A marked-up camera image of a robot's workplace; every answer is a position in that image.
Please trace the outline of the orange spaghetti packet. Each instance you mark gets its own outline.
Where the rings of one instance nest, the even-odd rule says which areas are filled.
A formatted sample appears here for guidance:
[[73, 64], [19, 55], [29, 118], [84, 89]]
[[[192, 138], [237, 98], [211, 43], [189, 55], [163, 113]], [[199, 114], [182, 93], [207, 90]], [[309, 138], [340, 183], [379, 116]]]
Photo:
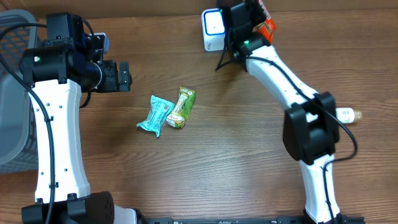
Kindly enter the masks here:
[[260, 11], [265, 16], [265, 19], [254, 27], [254, 31], [260, 33], [268, 41], [268, 43], [271, 44], [273, 39], [273, 33], [277, 28], [264, 2], [262, 0], [257, 1]]

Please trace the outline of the mint green wipes packet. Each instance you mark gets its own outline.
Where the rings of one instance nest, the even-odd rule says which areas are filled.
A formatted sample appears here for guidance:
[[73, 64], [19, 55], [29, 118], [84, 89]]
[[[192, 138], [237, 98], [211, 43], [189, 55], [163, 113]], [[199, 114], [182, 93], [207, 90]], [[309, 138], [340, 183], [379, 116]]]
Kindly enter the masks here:
[[153, 132], [159, 138], [165, 120], [174, 109], [174, 106], [175, 104], [171, 101], [152, 95], [150, 98], [149, 114], [144, 121], [137, 124], [137, 127]]

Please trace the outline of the green snack packet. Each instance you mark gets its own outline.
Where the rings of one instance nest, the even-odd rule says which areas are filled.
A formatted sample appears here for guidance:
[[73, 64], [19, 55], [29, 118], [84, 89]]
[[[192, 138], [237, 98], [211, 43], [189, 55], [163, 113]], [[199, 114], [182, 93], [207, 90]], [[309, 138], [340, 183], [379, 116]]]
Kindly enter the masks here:
[[195, 99], [196, 93], [194, 90], [180, 87], [177, 103], [168, 115], [166, 122], [173, 128], [183, 128], [191, 113]]

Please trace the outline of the white tube gold cap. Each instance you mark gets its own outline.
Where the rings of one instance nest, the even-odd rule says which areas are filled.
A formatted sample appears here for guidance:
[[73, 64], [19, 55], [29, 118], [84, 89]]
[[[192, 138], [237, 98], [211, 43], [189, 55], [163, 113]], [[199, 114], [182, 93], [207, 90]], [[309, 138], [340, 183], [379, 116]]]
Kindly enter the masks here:
[[355, 108], [337, 108], [336, 117], [343, 124], [354, 124], [362, 120], [362, 112]]

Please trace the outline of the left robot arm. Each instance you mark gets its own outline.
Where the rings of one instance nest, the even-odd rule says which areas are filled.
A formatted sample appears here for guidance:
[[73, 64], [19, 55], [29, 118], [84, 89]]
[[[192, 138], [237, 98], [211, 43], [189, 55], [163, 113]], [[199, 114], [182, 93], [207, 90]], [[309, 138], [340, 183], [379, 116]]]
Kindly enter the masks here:
[[35, 111], [39, 175], [35, 203], [22, 209], [24, 223], [137, 223], [137, 212], [115, 205], [107, 192], [93, 193], [85, 174], [79, 128], [83, 93], [126, 92], [127, 62], [105, 60], [104, 33], [80, 16], [47, 16], [47, 39], [20, 62]]

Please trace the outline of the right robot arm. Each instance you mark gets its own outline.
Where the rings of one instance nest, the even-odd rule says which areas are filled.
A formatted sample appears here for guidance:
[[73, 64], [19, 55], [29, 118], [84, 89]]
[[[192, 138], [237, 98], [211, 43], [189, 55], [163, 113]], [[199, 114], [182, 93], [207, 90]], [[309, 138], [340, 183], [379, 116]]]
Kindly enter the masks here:
[[263, 1], [218, 1], [225, 28], [224, 51], [230, 62], [257, 78], [284, 111], [282, 140], [298, 161], [305, 187], [306, 223], [337, 223], [343, 216], [335, 199], [333, 164], [339, 129], [329, 92], [318, 93], [302, 82], [272, 45], [276, 30]]

